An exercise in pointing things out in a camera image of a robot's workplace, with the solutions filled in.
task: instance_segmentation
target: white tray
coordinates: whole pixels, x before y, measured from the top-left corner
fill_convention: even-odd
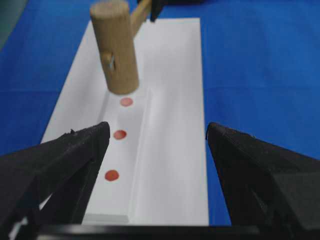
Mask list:
[[[134,40],[140,87],[118,96],[88,24],[42,139],[110,125],[84,224],[208,225],[200,32],[198,18],[144,23]],[[123,97],[133,105],[121,106]],[[118,129],[126,138],[113,138]],[[119,179],[110,182],[111,169]]]

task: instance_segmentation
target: wooden mallet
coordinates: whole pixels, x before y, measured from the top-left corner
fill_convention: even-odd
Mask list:
[[[130,16],[123,0],[98,2],[90,8],[90,16],[99,48],[100,60],[110,92],[132,93],[139,86],[134,37],[151,13],[151,20],[164,6],[161,0],[142,0]]]

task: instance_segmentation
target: blue surface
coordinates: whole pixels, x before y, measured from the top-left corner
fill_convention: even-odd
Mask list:
[[[0,52],[0,155],[41,141],[91,2],[29,0]],[[310,0],[166,7],[162,18],[201,17],[205,124],[320,159],[319,13]],[[210,224],[230,224],[208,147],[207,175]]]

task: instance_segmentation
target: white board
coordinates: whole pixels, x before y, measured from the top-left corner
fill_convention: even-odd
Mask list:
[[[134,44],[140,87],[123,107],[89,23],[42,141],[110,124],[83,224],[208,225],[200,20],[147,21]],[[117,129],[126,138],[115,140]],[[119,179],[105,180],[110,169]]]

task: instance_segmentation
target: blue cloth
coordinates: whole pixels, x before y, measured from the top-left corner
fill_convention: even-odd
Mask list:
[[[29,0],[0,52],[0,155],[40,143],[92,2]],[[320,159],[319,13],[320,3],[310,0],[166,6],[161,18],[201,19],[205,124],[218,122]],[[228,225],[206,151],[210,224]]]

